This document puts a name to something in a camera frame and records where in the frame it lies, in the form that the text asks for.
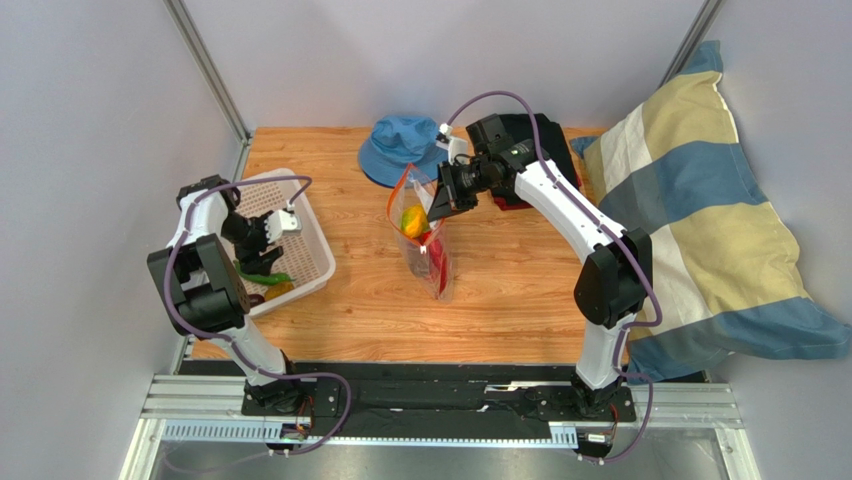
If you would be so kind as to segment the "red chili pepper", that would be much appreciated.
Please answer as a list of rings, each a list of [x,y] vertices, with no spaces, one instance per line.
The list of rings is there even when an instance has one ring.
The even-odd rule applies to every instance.
[[[436,287],[436,295],[441,296],[447,285],[448,257],[445,252],[444,242],[441,239],[432,241],[427,246],[429,256],[430,280]]]

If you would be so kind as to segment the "yellow green mango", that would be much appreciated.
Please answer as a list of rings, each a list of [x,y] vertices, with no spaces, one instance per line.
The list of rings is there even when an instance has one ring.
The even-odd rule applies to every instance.
[[[406,208],[400,217],[400,231],[409,239],[417,240],[431,230],[427,212],[422,205],[412,205]]]

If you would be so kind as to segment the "green chili pepper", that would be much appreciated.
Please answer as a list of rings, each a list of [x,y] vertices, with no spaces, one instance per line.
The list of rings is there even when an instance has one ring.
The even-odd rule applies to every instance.
[[[258,285],[275,286],[282,283],[292,282],[291,277],[286,273],[271,273],[269,275],[245,273],[242,270],[241,264],[237,260],[233,261],[233,265],[237,274],[243,280],[247,280]]]

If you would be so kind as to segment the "clear orange-zip bag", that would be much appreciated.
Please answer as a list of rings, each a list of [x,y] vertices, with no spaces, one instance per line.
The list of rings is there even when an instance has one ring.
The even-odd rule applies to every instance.
[[[386,218],[409,272],[435,300],[449,302],[454,269],[443,220],[430,221],[434,182],[409,163],[391,191]]]

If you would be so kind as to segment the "yellow brown passion fruit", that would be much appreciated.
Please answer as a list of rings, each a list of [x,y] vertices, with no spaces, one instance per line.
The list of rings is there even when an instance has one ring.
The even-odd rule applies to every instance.
[[[264,292],[264,300],[266,302],[272,301],[278,297],[281,297],[294,289],[294,285],[292,282],[281,282],[276,285],[269,286]]]

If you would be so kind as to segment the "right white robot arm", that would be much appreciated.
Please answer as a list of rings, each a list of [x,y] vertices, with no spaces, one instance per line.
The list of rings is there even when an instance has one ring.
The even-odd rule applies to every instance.
[[[560,233],[582,263],[573,296],[587,321],[571,380],[572,402],[584,412],[601,409],[619,388],[626,334],[652,289],[649,235],[628,231],[604,215],[563,179],[536,138],[515,141],[498,116],[475,122],[467,133],[474,145],[471,156],[451,126],[438,128],[436,144],[447,158],[438,167],[428,218],[470,211],[479,193],[512,187]]]

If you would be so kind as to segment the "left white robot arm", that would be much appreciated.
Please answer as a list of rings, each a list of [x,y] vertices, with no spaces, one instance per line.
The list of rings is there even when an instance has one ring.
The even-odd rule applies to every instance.
[[[238,188],[218,175],[182,187],[176,233],[148,255],[147,266],[173,328],[226,351],[245,374],[249,396],[294,394],[291,362],[250,319],[242,276],[270,276],[283,254],[276,241],[300,232],[301,221],[292,204],[246,217],[240,201]]]

